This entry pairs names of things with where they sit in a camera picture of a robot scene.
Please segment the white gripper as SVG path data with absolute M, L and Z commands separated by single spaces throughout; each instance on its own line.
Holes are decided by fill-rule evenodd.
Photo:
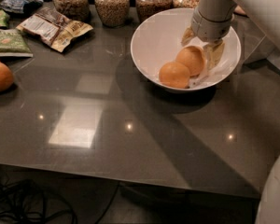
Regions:
M 207 68 L 211 70 L 221 60 L 225 43 L 220 39 L 229 32 L 230 28 L 231 19 L 226 21 L 210 21 L 198 9 L 194 9 L 191 27 L 185 30 L 181 39 L 181 45 L 186 46 L 195 36 L 201 39 L 202 42 L 210 42 L 203 47 L 203 50 L 207 59 Z

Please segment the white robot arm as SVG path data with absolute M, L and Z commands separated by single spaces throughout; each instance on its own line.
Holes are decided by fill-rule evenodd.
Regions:
M 280 0 L 201 0 L 190 27 L 203 42 L 216 42 L 231 27 L 232 13 L 241 7 L 280 50 Z M 267 178 L 256 224 L 280 224 L 280 155 Z

